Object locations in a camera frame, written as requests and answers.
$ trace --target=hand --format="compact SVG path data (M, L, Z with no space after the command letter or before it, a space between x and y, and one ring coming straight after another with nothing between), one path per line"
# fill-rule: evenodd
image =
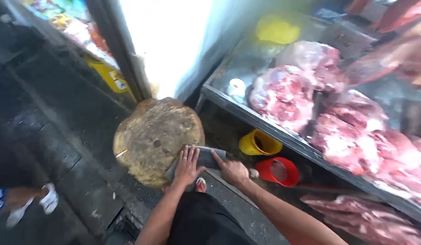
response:
M197 168L199 155L200 149L195 148L195 145L192 145L191 149L189 149L188 145L185 145L185 149L181 151L179 156L173 183L186 187L197 179L198 175L206 169L206 167Z
M215 151L211 150L210 153L220 166L223 179L229 184L239 187L242 183L250 180L248 169L241 162L223 161Z

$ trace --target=white sneaker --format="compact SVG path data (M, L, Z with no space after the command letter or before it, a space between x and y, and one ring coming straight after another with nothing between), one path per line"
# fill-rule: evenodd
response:
M7 219L7 228L12 228L18 224L18 222L23 218L25 210L32 203L34 198L28 200L26 205L23 208L14 209L10 212L10 216Z
M55 186L48 183L42 189L47 188L49 193L40 200L40 205L43 206L45 214L51 214L58 206L58 193L55 191Z

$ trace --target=toilet paper roll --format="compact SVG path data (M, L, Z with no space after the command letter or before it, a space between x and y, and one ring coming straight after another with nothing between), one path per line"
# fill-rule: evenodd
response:
M229 86L227 88L227 94L230 96L245 96L245 83L239 78L234 78L230 80Z

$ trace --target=tree stump cutting board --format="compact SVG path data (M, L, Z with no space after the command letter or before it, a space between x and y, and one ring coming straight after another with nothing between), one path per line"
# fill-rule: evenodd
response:
M184 145L204 145L204 131L195 111L173 98L146 99L120 123L114 136L117 162L143 185L161 188L165 172Z

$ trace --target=cigarette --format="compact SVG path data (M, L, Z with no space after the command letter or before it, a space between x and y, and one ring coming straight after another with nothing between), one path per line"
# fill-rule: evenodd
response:
M119 156L123 155L123 154L124 154L124 153L126 153L126 152L127 152L127 149L126 149L126 150L124 150L124 151L122 151L122 152L120 152L120 154L116 155L116 156L115 156L115 158L117 158L117 157L119 157Z

